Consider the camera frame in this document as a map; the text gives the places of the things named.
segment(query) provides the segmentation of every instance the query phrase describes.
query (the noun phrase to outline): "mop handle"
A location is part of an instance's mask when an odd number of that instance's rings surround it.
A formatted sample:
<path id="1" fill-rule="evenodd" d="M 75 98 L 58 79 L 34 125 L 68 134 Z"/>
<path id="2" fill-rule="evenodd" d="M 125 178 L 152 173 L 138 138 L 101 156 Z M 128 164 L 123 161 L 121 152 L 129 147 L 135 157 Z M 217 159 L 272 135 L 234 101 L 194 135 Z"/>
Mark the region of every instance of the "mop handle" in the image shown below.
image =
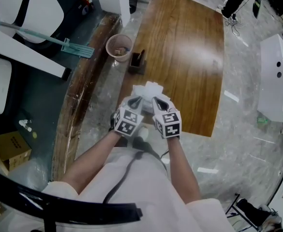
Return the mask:
<path id="1" fill-rule="evenodd" d="M 10 29 L 15 29 L 15 30 L 18 30 L 20 32 L 24 32 L 24 33 L 36 36 L 38 38 L 42 38 L 42 39 L 51 41 L 51 42 L 56 43 L 56 44 L 60 44 L 60 45 L 66 46 L 66 47 L 70 47 L 69 43 L 65 43 L 63 41 L 59 41 L 57 39 L 54 39 L 52 37 L 46 36 L 46 35 L 44 35 L 42 33 L 38 33 L 38 32 L 29 30 L 29 29 L 24 29 L 24 28 L 21 28 L 21 27 L 18 27 L 18 26 L 9 24 L 9 23 L 2 22 L 2 21 L 0 21 L 0 26 L 6 27 L 6 28 L 10 28 Z"/>

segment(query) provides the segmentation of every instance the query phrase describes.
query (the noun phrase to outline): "marble floor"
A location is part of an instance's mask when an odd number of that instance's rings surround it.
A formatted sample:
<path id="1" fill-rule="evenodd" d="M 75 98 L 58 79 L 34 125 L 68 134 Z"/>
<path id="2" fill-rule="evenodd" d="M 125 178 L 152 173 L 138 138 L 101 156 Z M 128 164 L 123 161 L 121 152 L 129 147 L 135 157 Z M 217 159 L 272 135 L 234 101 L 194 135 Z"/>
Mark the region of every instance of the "marble floor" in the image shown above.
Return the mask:
<path id="1" fill-rule="evenodd" d="M 224 0 L 194 0 L 211 9 Z M 122 33 L 135 40 L 142 15 L 149 0 L 138 0 L 137 10 Z M 270 198 L 283 171 L 283 136 L 281 123 L 258 124 L 260 85 L 260 42 L 283 26 L 267 2 L 258 19 L 252 14 L 253 0 L 237 13 L 241 24 L 236 37 L 230 26 L 224 26 L 225 56 L 221 100 L 211 138 L 183 133 L 181 143 L 197 177 L 204 198 L 217 198 L 224 207 L 239 192 L 253 204 Z M 115 111 L 120 86 L 127 64 L 109 58 L 91 98 L 80 135 L 78 157 L 102 138 L 109 128 L 110 114 Z M 224 95 L 234 94 L 239 102 Z M 149 128 L 148 141 L 162 154 L 167 149 L 154 127 Z M 217 174 L 198 172 L 198 168 L 216 169 Z"/>

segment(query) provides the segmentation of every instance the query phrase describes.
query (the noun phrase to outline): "green object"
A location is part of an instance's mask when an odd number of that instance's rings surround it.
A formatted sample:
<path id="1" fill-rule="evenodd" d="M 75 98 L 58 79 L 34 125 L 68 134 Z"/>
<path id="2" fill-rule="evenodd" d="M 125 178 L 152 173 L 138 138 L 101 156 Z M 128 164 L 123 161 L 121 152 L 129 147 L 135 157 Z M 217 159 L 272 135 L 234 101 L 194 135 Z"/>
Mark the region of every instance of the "green object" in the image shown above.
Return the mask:
<path id="1" fill-rule="evenodd" d="M 84 58 L 91 58 L 94 53 L 94 48 L 87 47 L 85 45 L 69 43 L 69 39 L 65 39 L 64 43 L 68 43 L 69 46 L 62 46 L 61 51 L 70 54 L 75 54 Z"/>
<path id="2" fill-rule="evenodd" d="M 257 118 L 257 122 L 258 123 L 264 123 L 264 124 L 267 124 L 268 123 L 268 120 L 265 119 L 265 118 Z"/>
<path id="3" fill-rule="evenodd" d="M 81 57 L 84 57 L 84 58 L 91 58 L 93 53 L 94 53 L 94 50 L 95 50 L 94 48 L 88 47 L 88 46 L 85 46 L 85 45 L 69 43 L 69 39 L 67 39 L 67 38 L 65 39 L 65 41 L 60 41 L 60 40 L 54 39 L 52 37 L 46 36 L 42 33 L 38 33 L 38 32 L 29 30 L 29 29 L 24 29 L 24 28 L 21 28 L 21 27 L 18 27 L 18 26 L 9 24 L 9 23 L 5 23 L 5 22 L 0 21 L 0 26 L 10 28 L 10 29 L 15 29 L 15 30 L 18 30 L 20 32 L 24 32 L 24 33 L 36 36 L 38 38 L 42 38 L 42 39 L 45 39 L 47 41 L 51 41 L 51 42 L 56 43 L 56 44 L 60 44 L 60 45 L 62 45 L 62 48 L 61 48 L 62 52 L 67 52 L 67 53 L 78 55 L 78 56 L 81 56 Z"/>

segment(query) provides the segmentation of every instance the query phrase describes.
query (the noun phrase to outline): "white cloth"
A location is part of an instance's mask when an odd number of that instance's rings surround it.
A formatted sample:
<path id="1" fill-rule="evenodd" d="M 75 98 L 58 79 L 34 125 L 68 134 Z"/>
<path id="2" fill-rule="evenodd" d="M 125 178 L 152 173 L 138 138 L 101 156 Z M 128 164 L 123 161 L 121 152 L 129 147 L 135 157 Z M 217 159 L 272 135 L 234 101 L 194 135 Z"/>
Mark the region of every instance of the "white cloth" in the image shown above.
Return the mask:
<path id="1" fill-rule="evenodd" d="M 43 192 L 67 199 L 102 203 L 107 193 L 122 178 L 135 153 L 133 149 L 114 148 L 105 166 L 80 195 L 63 182 L 52 182 Z M 132 164 L 126 180 L 109 203 L 136 203 L 143 213 L 141 221 L 114 226 L 79 225 L 78 228 L 65 225 L 58 226 L 57 231 L 234 232 L 218 200 L 207 199 L 185 204 L 168 180 L 162 164 L 148 153 Z M 15 214 L 8 231 L 29 232 L 33 229 L 44 231 L 43 223 Z"/>

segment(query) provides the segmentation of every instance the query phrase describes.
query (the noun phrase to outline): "glove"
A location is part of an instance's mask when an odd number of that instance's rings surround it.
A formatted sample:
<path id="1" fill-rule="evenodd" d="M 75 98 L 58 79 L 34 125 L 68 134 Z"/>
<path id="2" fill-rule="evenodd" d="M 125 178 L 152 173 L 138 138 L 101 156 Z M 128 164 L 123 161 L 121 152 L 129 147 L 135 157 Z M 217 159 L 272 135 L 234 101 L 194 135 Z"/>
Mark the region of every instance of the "glove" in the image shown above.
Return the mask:
<path id="1" fill-rule="evenodd" d="M 111 129 L 132 136 L 143 119 L 140 115 L 142 104 L 143 100 L 140 96 L 125 97 L 118 110 L 111 116 Z"/>
<path id="2" fill-rule="evenodd" d="M 153 97 L 153 120 L 156 130 L 163 138 L 179 137 L 182 130 L 182 120 L 180 111 L 175 105 L 162 98 Z"/>

